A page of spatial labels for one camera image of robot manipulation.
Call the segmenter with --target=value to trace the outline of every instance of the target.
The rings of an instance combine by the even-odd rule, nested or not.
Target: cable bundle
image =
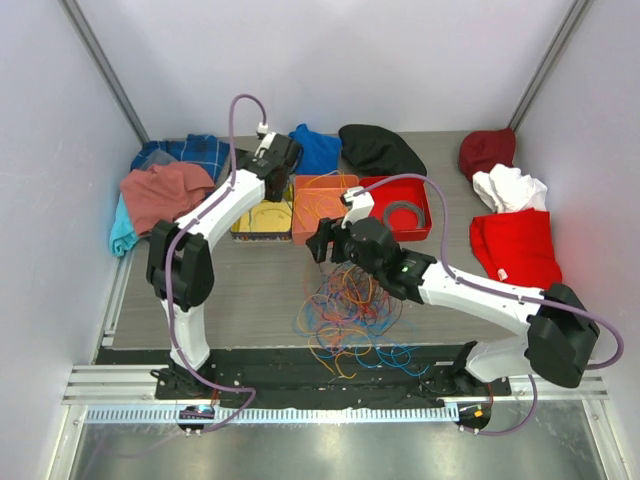
[[[345,263],[323,273],[320,287],[311,294],[305,278],[305,292],[308,297],[296,316],[294,330],[308,337],[311,353],[333,375],[355,378],[355,373],[342,371],[339,359],[343,355],[355,357],[366,368],[386,365],[417,377],[427,371],[428,367],[422,371],[409,368],[411,352],[417,347],[398,345],[384,336],[400,319],[402,302],[360,267]]]

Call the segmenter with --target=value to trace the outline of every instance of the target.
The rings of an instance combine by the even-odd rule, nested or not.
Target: black beanie
[[[338,131],[342,157],[366,175],[427,174],[427,167],[400,135],[374,125],[345,125]]]

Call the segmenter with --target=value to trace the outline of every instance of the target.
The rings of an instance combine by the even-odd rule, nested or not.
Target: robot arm
[[[510,375],[537,373],[557,385],[575,388],[598,339],[599,329],[571,313],[519,301],[520,298],[549,299],[584,309],[573,291],[555,284],[548,291],[524,288],[477,277],[452,269],[482,287],[476,289],[451,278],[436,258],[401,248],[391,231],[369,217],[373,199],[350,189],[343,202],[349,211],[341,219],[322,219],[307,241],[314,260],[326,260],[333,242],[331,260],[351,261],[371,274],[394,297],[420,304],[460,310],[496,323],[515,334],[494,342],[471,342],[465,346],[454,372],[457,383],[489,383]],[[505,298],[490,290],[509,294]]]
[[[167,317],[168,309],[174,310],[176,338],[195,370],[204,368],[210,352],[204,329],[204,301],[215,280],[211,252],[245,212],[262,200],[282,199],[300,149],[289,137],[267,134],[254,154],[239,160],[233,185],[231,179],[227,179],[198,208],[175,223],[158,222],[151,232],[147,281],[153,285]],[[199,218],[228,189],[231,191],[226,197],[198,220],[178,245],[180,254],[175,255],[171,272],[174,298],[167,299],[164,266],[169,244],[181,228]],[[185,368],[173,345],[171,359],[178,367]]]

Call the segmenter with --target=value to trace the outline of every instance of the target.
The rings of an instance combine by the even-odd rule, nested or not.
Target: blue plaid shirt
[[[204,168],[214,182],[218,181],[224,162],[229,154],[229,144],[213,135],[189,134],[187,141],[154,140],[142,146],[142,150],[131,162],[131,170],[140,168],[155,150],[164,150],[180,162],[189,162]]]

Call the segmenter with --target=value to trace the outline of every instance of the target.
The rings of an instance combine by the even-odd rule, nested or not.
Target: metal floor
[[[469,246],[469,225],[473,217],[490,212],[458,171],[458,151],[466,135],[442,132],[402,136],[447,197],[450,261],[462,270],[484,275]],[[242,148],[252,148],[248,139],[241,142]],[[439,257],[441,206],[435,195],[430,194],[429,200],[434,225],[429,238],[407,247]],[[148,244],[141,242],[135,249],[112,348],[169,346],[164,311],[145,280],[147,248]],[[306,247],[291,243],[239,244],[226,235],[213,252],[213,263],[216,285],[205,308],[207,340],[212,348],[306,346],[307,339],[292,330],[293,318],[306,297],[302,286],[305,271],[311,285],[317,285],[317,267]],[[459,344],[509,335],[496,325],[440,307],[407,304],[402,318],[405,322],[399,322],[390,332],[394,341]]]
[[[491,429],[517,423],[529,404],[496,404]],[[172,425],[86,425],[70,478],[607,478],[580,401],[542,402],[524,430],[505,437],[474,437],[458,432],[451,423],[230,426],[201,438],[176,438],[140,458],[113,455],[140,452],[175,429]]]

